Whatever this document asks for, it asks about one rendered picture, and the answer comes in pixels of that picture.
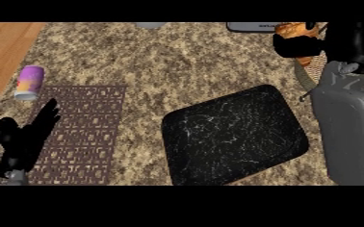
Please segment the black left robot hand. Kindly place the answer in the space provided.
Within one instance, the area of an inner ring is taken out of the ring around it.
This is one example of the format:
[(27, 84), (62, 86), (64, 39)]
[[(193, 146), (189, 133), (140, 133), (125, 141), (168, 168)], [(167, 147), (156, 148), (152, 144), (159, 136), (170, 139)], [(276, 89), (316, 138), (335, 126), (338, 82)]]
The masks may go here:
[(5, 178), (5, 174), (13, 170), (27, 172), (32, 169), (59, 119), (54, 99), (47, 102), (32, 122), (23, 127), (17, 126), (10, 117), (0, 119), (0, 145), (4, 149), (0, 177)]

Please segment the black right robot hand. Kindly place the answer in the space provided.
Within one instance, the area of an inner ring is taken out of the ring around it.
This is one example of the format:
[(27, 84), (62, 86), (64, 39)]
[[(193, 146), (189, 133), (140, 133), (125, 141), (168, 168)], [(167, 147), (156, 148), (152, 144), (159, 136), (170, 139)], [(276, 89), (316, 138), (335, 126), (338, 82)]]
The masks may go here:
[(273, 35), (272, 47), (282, 58), (312, 57), (325, 52), (326, 62), (359, 63), (364, 66), (364, 22), (328, 22), (323, 39)]

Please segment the golden brown croissant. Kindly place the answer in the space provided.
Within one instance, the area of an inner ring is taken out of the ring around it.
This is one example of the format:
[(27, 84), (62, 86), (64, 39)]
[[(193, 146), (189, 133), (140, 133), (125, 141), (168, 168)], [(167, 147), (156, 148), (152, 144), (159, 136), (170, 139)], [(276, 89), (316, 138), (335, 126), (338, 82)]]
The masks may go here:
[(313, 26), (310, 30), (306, 29), (304, 22), (286, 22), (280, 23), (275, 27), (275, 33), (283, 38), (294, 38), (298, 36), (307, 36), (309, 38), (317, 37), (317, 26)]

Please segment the black marble tray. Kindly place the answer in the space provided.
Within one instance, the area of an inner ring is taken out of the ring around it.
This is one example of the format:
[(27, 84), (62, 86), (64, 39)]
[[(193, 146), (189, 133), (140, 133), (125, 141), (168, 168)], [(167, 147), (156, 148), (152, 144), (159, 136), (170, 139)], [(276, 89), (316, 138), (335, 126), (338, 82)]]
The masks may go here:
[(221, 186), (300, 157), (309, 139), (278, 89), (260, 85), (162, 118), (174, 186)]

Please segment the brown patterned placemat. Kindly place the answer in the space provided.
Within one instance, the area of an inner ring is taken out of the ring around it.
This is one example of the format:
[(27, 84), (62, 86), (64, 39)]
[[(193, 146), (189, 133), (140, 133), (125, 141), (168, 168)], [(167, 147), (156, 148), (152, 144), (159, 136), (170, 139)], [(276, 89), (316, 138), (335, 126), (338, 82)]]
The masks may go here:
[(53, 98), (60, 120), (27, 173), (30, 185), (106, 185), (125, 86), (44, 86), (32, 120)]

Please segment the purple can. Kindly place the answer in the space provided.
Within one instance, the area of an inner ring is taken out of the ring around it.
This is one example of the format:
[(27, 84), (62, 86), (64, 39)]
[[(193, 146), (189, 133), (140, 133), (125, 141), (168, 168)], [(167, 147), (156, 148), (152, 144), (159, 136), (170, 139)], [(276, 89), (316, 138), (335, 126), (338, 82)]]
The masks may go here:
[(36, 99), (42, 86), (44, 68), (36, 65), (26, 65), (17, 76), (17, 87), (14, 98), (17, 100), (32, 101)]

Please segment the grey appliance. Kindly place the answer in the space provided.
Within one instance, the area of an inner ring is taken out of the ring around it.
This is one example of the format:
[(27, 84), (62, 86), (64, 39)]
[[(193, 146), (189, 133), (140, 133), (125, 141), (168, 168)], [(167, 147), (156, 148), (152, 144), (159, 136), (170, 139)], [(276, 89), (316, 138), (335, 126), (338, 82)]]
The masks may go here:
[(272, 33), (278, 22), (227, 22), (226, 28), (235, 33)]

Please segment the pale grey object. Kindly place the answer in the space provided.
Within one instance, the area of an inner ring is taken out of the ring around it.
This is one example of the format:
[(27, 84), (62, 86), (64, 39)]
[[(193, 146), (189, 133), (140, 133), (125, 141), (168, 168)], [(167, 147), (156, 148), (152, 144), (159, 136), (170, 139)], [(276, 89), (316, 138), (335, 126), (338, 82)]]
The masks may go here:
[(165, 22), (134, 22), (135, 27), (144, 29), (156, 29), (161, 28)]

